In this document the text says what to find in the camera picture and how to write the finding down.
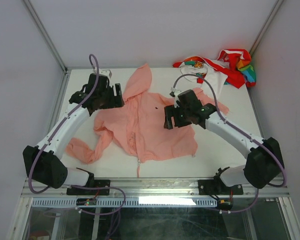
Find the pink zip-up hooded jacket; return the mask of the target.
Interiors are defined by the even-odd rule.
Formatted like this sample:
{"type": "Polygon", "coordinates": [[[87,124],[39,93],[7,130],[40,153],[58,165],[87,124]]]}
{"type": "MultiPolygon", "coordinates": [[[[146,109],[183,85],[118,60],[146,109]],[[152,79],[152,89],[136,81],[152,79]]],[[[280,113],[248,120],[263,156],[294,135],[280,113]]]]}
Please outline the pink zip-up hooded jacket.
{"type": "Polygon", "coordinates": [[[189,125],[164,129],[171,105],[174,68],[114,69],[112,83],[123,89],[124,107],[94,113],[66,147],[62,161],[98,177],[198,177],[210,175],[209,137],[189,125]]]}

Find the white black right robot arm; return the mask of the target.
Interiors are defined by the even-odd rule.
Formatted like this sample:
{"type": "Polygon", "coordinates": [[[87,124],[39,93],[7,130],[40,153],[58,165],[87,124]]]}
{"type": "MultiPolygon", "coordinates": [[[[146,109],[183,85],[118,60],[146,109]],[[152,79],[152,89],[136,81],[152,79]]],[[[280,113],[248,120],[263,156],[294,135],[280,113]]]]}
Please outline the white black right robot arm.
{"type": "Polygon", "coordinates": [[[281,148],[276,139],[264,139],[244,131],[220,112],[216,102],[202,104],[193,90],[172,90],[170,95],[174,104],[164,108],[165,129],[198,125],[232,145],[246,160],[244,165],[218,169],[213,177],[216,192],[224,194],[231,187],[242,184],[262,189],[271,186],[279,174],[285,174],[281,148]]]}

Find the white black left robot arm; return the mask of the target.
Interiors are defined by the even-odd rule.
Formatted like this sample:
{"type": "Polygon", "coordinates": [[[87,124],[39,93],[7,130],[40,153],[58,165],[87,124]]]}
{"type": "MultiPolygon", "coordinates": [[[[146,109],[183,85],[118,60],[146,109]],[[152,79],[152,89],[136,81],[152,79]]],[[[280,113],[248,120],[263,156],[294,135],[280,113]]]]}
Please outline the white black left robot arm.
{"type": "Polygon", "coordinates": [[[72,94],[65,113],[44,139],[23,150],[28,186],[33,193],[39,194],[40,191],[34,190],[32,181],[47,188],[77,186],[83,194],[93,192],[93,173],[66,167],[61,158],[74,134],[94,112],[124,106],[121,85],[111,85],[111,76],[110,70],[90,74],[88,83],[72,94]]]}

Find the white red colourful garment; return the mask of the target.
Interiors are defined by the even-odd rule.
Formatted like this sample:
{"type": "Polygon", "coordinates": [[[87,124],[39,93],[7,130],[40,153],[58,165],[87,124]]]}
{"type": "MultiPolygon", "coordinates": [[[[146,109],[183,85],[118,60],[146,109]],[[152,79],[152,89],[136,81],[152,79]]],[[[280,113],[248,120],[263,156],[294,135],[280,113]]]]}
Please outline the white red colourful garment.
{"type": "Polygon", "coordinates": [[[216,97],[219,97],[224,85],[231,85],[237,89],[256,85],[257,74],[251,61],[247,50],[230,48],[221,50],[216,59],[191,56],[173,63],[172,66],[178,68],[187,81],[200,85],[200,88],[206,91],[210,89],[204,83],[207,80],[216,97]]]}

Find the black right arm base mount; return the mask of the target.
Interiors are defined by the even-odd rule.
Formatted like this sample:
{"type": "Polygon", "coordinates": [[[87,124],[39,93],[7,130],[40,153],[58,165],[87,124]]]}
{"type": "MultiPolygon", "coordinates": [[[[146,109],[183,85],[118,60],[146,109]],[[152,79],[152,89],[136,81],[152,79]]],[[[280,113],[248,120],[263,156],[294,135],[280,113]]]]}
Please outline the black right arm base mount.
{"type": "Polygon", "coordinates": [[[230,167],[219,168],[215,173],[215,176],[211,179],[199,179],[198,193],[199,195],[219,196],[219,195],[243,195],[243,187],[241,184],[233,186],[226,186],[221,180],[221,175],[230,167]]]}

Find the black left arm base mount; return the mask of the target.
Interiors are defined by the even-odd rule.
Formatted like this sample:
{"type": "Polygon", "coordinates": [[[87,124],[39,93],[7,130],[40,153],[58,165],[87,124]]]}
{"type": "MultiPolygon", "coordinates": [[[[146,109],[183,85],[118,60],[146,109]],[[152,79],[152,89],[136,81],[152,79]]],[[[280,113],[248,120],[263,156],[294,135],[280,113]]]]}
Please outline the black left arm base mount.
{"type": "Polygon", "coordinates": [[[92,172],[81,168],[67,168],[68,173],[64,184],[68,186],[68,196],[108,196],[111,181],[96,179],[92,172]]]}

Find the aluminium enclosure frame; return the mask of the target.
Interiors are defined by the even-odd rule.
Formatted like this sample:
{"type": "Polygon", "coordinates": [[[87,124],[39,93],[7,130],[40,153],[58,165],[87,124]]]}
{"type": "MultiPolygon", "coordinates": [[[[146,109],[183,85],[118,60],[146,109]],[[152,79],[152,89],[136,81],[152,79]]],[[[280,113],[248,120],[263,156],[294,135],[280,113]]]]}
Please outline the aluminium enclosure frame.
{"type": "MultiPolygon", "coordinates": [[[[34,21],[35,25],[38,27],[39,32],[43,34],[43,36],[48,36],[47,31],[43,30],[43,23],[41,22],[39,15],[37,14],[33,4],[30,0],[21,0],[23,3],[26,11],[30,14],[31,19],[34,21]]],[[[61,80],[61,84],[59,87],[60,93],[57,95],[57,100],[55,103],[55,107],[53,109],[51,121],[49,123],[48,130],[52,129],[53,124],[57,122],[57,114],[61,112],[61,100],[64,100],[65,94],[66,94],[66,88],[69,85],[69,79],[71,76],[71,70],[68,68],[63,73],[63,78],[61,80]]],[[[112,184],[111,187],[114,188],[120,188],[123,191],[125,191],[125,195],[127,196],[128,204],[123,205],[124,207],[143,207],[143,208],[150,208],[150,207],[186,207],[186,205],[164,205],[163,203],[155,205],[154,203],[146,203],[142,205],[141,203],[137,201],[139,197],[187,197],[192,199],[198,199],[201,202],[204,200],[210,199],[208,195],[200,195],[200,192],[204,192],[204,186],[199,184],[199,180],[204,181],[212,181],[213,178],[211,177],[203,177],[200,179],[200,177],[166,177],[166,178],[137,178],[137,177],[115,177],[110,178],[110,183],[112,184]]],[[[252,199],[256,195],[257,189],[254,188],[250,184],[240,184],[236,186],[240,192],[243,194],[235,195],[235,199],[239,200],[246,200],[249,201],[249,199],[252,199]]],[[[18,221],[21,219],[21,216],[26,216],[26,208],[29,208],[30,206],[30,200],[32,201],[31,204],[33,207],[42,207],[47,206],[50,208],[59,208],[62,207],[70,208],[70,203],[74,200],[75,197],[84,197],[83,195],[66,195],[66,192],[68,189],[71,189],[69,186],[61,186],[58,189],[50,188],[47,191],[43,193],[32,193],[29,186],[28,186],[28,178],[26,178],[23,190],[21,193],[21,200],[18,203],[17,213],[14,217],[14,223],[13,223],[13,229],[8,234],[8,239],[16,239],[17,236],[21,237],[21,233],[25,237],[26,235],[26,229],[22,230],[21,227],[24,225],[26,227],[26,223],[18,223],[18,221]]],[[[295,211],[294,205],[292,203],[291,194],[289,192],[290,190],[288,187],[283,188],[276,188],[271,186],[265,186],[263,189],[259,190],[259,200],[264,200],[265,202],[272,202],[272,200],[275,200],[278,205],[278,209],[280,212],[281,220],[283,221],[284,229],[287,232],[287,237],[290,240],[300,240],[300,221],[298,219],[297,213],[295,211]]],[[[243,212],[244,221],[247,222],[247,226],[249,227],[248,233],[249,239],[256,240],[257,239],[257,233],[255,229],[255,225],[252,226],[252,224],[255,224],[253,222],[252,212],[251,209],[253,207],[251,206],[249,209],[245,210],[243,212]]]]}

